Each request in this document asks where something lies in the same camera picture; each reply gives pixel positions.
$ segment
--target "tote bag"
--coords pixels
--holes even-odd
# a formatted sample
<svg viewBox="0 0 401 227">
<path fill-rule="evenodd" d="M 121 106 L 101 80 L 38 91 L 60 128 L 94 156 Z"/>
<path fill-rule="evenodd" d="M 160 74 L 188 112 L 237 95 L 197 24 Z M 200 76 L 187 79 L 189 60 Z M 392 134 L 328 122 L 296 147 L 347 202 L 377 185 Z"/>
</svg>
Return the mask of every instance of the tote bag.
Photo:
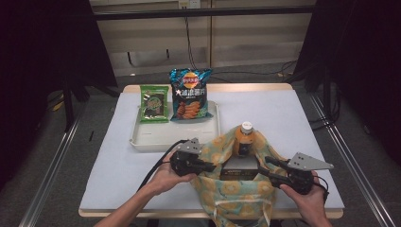
<svg viewBox="0 0 401 227">
<path fill-rule="evenodd" d="M 257 174 L 253 181 L 221 181 L 223 164 L 231 157 L 235 141 L 235 129 L 215 138 L 201 149 L 200 159 L 216 165 L 213 172 L 202 172 L 191 181 L 198 192 L 204 211 L 217 227 L 239 226 L 238 219 L 257 219 L 257 226 L 269 227 L 274 203 L 274 187 L 268 177 Z M 265 156 L 282 158 L 259 131 L 251 146 L 259 164 L 270 172 L 285 176 L 282 168 L 265 163 Z"/>
</svg>

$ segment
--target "cabinet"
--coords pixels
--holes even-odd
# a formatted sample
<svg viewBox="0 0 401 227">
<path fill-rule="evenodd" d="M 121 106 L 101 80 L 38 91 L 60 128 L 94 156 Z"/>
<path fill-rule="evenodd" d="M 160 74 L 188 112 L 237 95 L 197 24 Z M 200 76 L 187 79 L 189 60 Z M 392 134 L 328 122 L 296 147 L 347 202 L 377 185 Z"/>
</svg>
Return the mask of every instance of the cabinet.
<svg viewBox="0 0 401 227">
<path fill-rule="evenodd" d="M 314 0 L 200 0 L 202 9 L 310 6 Z M 179 1 L 92 0 L 94 12 L 177 9 Z M 191 47 L 206 67 L 293 61 L 298 58 L 311 13 L 203 16 L 188 18 Z M 109 53 L 165 51 L 185 53 L 182 17 L 98 21 Z"/>
</svg>

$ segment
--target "human hand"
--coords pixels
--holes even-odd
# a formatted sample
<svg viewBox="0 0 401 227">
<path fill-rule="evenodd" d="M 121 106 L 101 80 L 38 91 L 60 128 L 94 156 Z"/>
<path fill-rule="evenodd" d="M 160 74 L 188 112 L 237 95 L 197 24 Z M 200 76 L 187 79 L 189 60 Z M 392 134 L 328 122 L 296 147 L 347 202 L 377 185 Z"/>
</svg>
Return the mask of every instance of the human hand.
<svg viewBox="0 0 401 227">
<path fill-rule="evenodd" d="M 165 157 L 163 164 L 159 166 L 153 178 L 148 183 L 148 186 L 151 186 L 157 195 L 170 190 L 177 183 L 189 182 L 197 176 L 195 173 L 191 173 L 180 177 L 174 172 L 170 164 L 170 157 L 174 152 L 170 152 Z"/>
<path fill-rule="evenodd" d="M 312 171 L 315 183 L 319 183 L 318 174 Z M 298 210 L 310 226 L 332 226 L 324 212 L 324 190 L 317 185 L 313 185 L 307 195 L 301 195 L 286 184 L 281 184 L 280 188 L 292 198 L 298 206 Z"/>
</svg>

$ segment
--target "blue snack bag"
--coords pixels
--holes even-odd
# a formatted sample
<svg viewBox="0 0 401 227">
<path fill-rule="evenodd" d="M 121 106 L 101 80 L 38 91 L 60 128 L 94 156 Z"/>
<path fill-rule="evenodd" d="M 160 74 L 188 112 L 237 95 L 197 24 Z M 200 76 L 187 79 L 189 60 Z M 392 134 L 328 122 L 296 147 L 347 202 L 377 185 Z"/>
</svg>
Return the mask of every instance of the blue snack bag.
<svg viewBox="0 0 401 227">
<path fill-rule="evenodd" d="M 212 69 L 173 69 L 170 83 L 174 114 L 171 120 L 211 117 L 208 113 L 206 82 Z"/>
</svg>

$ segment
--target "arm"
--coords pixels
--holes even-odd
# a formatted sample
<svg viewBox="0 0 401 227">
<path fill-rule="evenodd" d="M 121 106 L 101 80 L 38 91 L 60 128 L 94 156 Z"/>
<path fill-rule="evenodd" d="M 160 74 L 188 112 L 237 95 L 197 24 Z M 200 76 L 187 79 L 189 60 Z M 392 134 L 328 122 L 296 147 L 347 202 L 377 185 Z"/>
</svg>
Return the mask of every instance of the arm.
<svg viewBox="0 0 401 227">
<path fill-rule="evenodd" d="M 315 183 L 319 183 L 318 174 L 312 171 Z M 307 195 L 298 194 L 290 186 L 281 184 L 280 188 L 292 198 L 298 206 L 302 218 L 312 227 L 331 227 L 324 211 L 323 189 L 313 185 Z"/>
<path fill-rule="evenodd" d="M 165 157 L 164 162 L 169 162 L 172 153 Z M 171 169 L 170 163 L 164 163 L 157 169 L 150 182 L 96 226 L 128 226 L 154 196 L 170 190 L 177 183 L 189 182 L 195 177 L 196 174 L 180 177 Z"/>
</svg>

